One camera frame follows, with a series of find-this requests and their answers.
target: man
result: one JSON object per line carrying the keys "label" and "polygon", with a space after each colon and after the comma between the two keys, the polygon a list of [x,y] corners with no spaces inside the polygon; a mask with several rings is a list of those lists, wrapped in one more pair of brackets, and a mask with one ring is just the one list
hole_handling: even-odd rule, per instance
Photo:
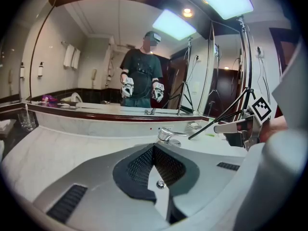
{"label": "man", "polygon": [[155,50],[160,36],[153,32],[147,32],[143,38],[143,46],[140,49],[132,49],[127,52],[121,64],[121,83],[125,78],[132,78],[134,90],[131,97],[124,97],[122,106],[151,108],[151,94],[162,78],[162,69],[158,57],[151,52]]}

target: glass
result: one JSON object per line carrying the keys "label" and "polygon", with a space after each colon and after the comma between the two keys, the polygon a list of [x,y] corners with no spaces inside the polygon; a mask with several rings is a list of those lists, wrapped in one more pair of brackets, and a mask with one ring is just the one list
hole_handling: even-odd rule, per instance
{"label": "glass", "polygon": [[31,132],[36,127],[33,112],[21,111],[18,114],[21,127],[27,132]]}

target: faucet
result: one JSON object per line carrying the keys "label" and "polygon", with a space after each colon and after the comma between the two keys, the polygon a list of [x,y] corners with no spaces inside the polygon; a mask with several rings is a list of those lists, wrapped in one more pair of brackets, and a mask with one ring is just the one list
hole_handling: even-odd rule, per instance
{"label": "faucet", "polygon": [[173,132],[167,128],[160,129],[158,133],[158,138],[163,142],[168,142],[173,136],[188,136],[188,134]]}

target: marble countertop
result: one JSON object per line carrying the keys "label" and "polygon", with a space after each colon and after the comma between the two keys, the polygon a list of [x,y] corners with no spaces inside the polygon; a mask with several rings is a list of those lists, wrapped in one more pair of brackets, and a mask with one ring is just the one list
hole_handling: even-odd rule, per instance
{"label": "marble countertop", "polygon": [[[243,156],[243,148],[231,147],[220,137],[205,134],[192,140],[177,137],[182,148],[197,152]],[[136,145],[157,142],[157,136],[94,137],[38,127],[23,138],[4,158],[1,169],[9,186],[33,202],[51,183],[81,163]]]}

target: ceiling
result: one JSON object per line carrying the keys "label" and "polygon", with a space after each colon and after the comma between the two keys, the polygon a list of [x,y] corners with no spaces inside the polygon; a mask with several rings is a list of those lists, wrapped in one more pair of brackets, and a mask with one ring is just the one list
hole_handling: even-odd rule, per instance
{"label": "ceiling", "polygon": [[[146,32],[156,31],[162,37],[154,54],[170,58],[187,46],[187,39],[178,41],[157,31],[152,24],[162,10],[131,0],[81,0],[64,5],[88,37],[112,38],[117,45],[142,46]],[[194,39],[200,34],[192,35]]]}

